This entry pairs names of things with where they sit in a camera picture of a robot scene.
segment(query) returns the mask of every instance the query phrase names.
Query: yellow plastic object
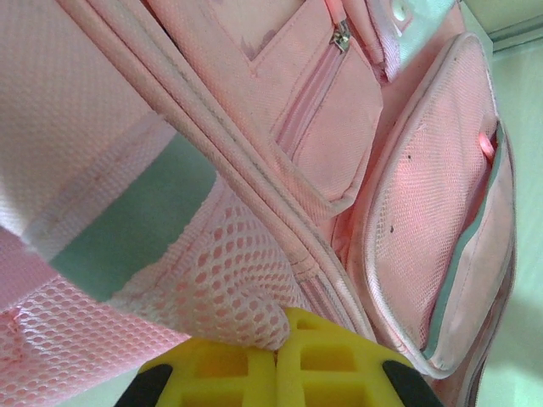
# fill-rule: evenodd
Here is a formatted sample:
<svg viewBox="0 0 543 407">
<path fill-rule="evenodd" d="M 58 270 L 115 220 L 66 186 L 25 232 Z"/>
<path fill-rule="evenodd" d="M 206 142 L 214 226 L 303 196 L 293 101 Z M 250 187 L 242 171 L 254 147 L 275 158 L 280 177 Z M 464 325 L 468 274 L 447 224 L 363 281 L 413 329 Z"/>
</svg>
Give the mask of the yellow plastic object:
<svg viewBox="0 0 543 407">
<path fill-rule="evenodd" d="M 117 406 L 404 407 L 383 362 L 411 367 L 406 358 L 302 309 L 286 313 L 291 335 L 278 352 L 192 338 L 144 365 Z"/>
<path fill-rule="evenodd" d="M 383 371 L 409 360 L 319 316 L 289 309 L 291 336 L 277 356 L 277 406 L 403 407 Z"/>
</svg>

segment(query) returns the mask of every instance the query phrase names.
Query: pink backpack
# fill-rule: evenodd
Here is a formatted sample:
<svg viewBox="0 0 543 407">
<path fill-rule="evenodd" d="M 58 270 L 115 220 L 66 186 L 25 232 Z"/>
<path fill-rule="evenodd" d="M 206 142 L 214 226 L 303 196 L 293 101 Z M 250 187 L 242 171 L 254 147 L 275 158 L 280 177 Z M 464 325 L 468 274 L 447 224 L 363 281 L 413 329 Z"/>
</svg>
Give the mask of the pink backpack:
<svg viewBox="0 0 543 407">
<path fill-rule="evenodd" d="M 478 38 L 452 0 L 241 4 L 0 3 L 1 405 L 277 349 L 283 307 L 474 405 L 516 261 Z"/>
</svg>

